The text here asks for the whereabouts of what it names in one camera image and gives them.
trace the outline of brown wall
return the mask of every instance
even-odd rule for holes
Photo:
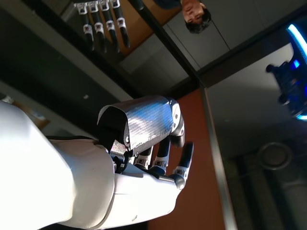
[[[196,90],[178,102],[185,121],[186,141],[194,142],[192,166],[174,211],[150,220],[148,230],[224,230],[201,92]],[[180,149],[172,147],[168,175],[177,166],[180,156]]]

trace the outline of silver hand cover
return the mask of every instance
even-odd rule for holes
[[[162,96],[146,96],[103,107],[101,115],[110,106],[123,111],[127,116],[130,149],[134,149],[156,137],[167,136],[173,125],[169,101]]]

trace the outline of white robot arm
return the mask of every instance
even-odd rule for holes
[[[0,102],[3,229],[12,228],[12,223],[24,230],[53,223],[107,229],[174,209],[193,154],[193,143],[183,147],[178,103],[151,96],[106,106],[97,124],[97,140],[48,140],[20,109]],[[149,168],[158,142],[158,155]],[[166,176],[171,143],[183,147],[183,153],[179,166]],[[149,197],[158,197],[158,204],[148,208]]]

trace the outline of white plastic casing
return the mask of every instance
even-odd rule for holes
[[[72,216],[72,172],[19,108],[0,101],[0,226],[36,230]]]
[[[106,229],[170,213],[180,192],[128,164],[114,173],[94,140],[52,140],[15,106],[0,102],[0,226],[36,230],[60,223]],[[148,200],[155,203],[148,206]]]

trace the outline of dark hair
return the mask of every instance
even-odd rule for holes
[[[200,24],[186,22],[187,29],[192,34],[199,34],[209,26],[211,22],[211,13],[207,8],[203,9],[203,12],[204,14],[202,15],[202,22]]]

